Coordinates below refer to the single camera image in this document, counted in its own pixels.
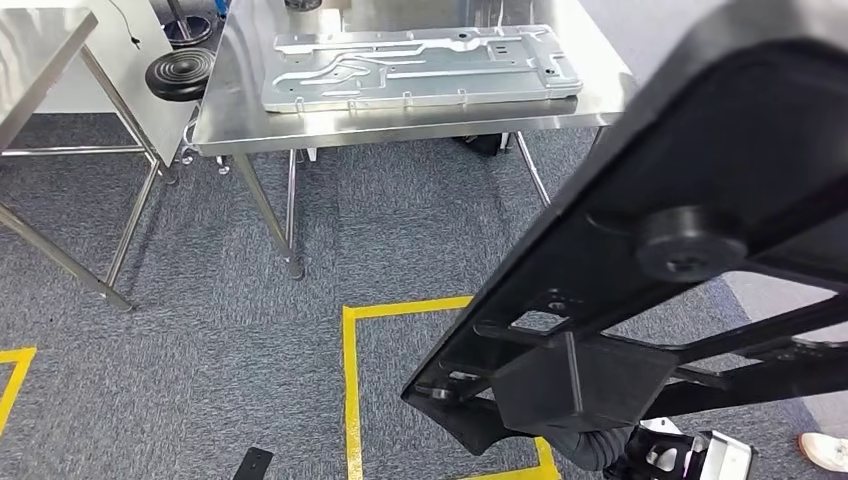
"yellow floor tape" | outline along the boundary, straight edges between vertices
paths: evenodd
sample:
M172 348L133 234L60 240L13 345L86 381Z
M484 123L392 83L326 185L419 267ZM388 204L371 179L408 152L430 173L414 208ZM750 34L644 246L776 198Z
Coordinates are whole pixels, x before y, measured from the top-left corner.
M3 396L0 397L0 435L3 435L6 420L9 418L9 413L12 411L12 405L15 404L15 399L18 398L18 391L24 383L24 377L26 377L29 364L32 362L34 356L35 347L0 352L0 363L15 364L12 375L9 377L9 382L6 383L6 388L3 390Z
M366 318L409 315L464 308L472 297L450 297L419 302L392 303L367 307L342 307L342 350L345 375L345 446L348 480L363 480L362 437L359 423L359 374L356 361L356 321ZM534 439L539 465L508 472L492 473L465 480L559 480L551 447L542 438Z

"shoe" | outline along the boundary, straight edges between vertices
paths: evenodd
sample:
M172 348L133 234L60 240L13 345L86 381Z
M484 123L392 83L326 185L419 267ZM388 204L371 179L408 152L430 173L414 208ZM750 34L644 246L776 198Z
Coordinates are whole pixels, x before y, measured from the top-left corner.
M798 435L798 447L811 462L831 472L848 473L848 440L821 433Z

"stainless steel table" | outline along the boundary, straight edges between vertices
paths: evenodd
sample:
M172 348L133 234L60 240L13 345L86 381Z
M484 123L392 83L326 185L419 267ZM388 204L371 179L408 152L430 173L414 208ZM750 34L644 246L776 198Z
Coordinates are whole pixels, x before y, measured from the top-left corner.
M262 107L265 61L274 55L277 34L524 24L547 24L556 32L584 81L576 99L303 114L269 114ZM635 91L630 71L578 0L324 0L303 13L282 0L233 0L194 143L205 155L234 157L297 276L302 270L291 238L280 229L246 154L290 149L293 159L294 150L306 147L516 132L541 195L544 187L519 130L609 125ZM294 178L290 165L292 184ZM544 202L547 193L541 197Z
M130 310L132 305L115 292L113 287L153 182L157 174L167 177L168 172L164 161L142 131L129 107L97 59L85 46L86 38L96 26L97 19L91 11L84 8L0 9L0 71L3 72L0 78L0 152L2 157L126 153L145 155L150 163L150 171L133 205L106 279L100 280L2 203L0 223L41 250L88 288L100 293L109 303L126 311ZM138 145L7 149L78 52Z

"screw hole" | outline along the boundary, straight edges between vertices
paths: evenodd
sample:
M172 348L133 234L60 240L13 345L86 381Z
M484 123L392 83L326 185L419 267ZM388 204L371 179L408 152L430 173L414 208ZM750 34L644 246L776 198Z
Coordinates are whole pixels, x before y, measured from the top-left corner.
M682 257L672 258L665 262L665 266L669 269L669 271L675 273L689 273L704 269L707 266L707 262L705 262L702 258L685 255Z

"gray carpet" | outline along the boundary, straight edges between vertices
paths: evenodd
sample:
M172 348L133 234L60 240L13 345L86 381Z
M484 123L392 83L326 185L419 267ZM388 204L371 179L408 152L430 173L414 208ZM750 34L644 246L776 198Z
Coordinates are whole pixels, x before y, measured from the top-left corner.
M593 133L528 133L552 189ZM104 115L36 117L18 138L121 141ZM280 213L285 158L255 157ZM118 284L138 304L131 314L0 228L0 348L39 349L0 438L0 478L228 479L254 445L276 454L266 478L344 478L340 306L473 293L540 210L522 165L517 152L481 158L452 140L322 149L299 171L301 282L287 278L236 172L222 177L206 159L179 166L177 185L155 187ZM2 160L0 199L103 273L144 170L134 156ZM621 328L685 341L746 321L717 281ZM360 324L366 479L533 464L522 440L472 457L400 403L399 386L450 322ZM676 420L756 445L756 478L826 478L796 452L796 431L812 426L796 407ZM564 478L598 478L559 464Z

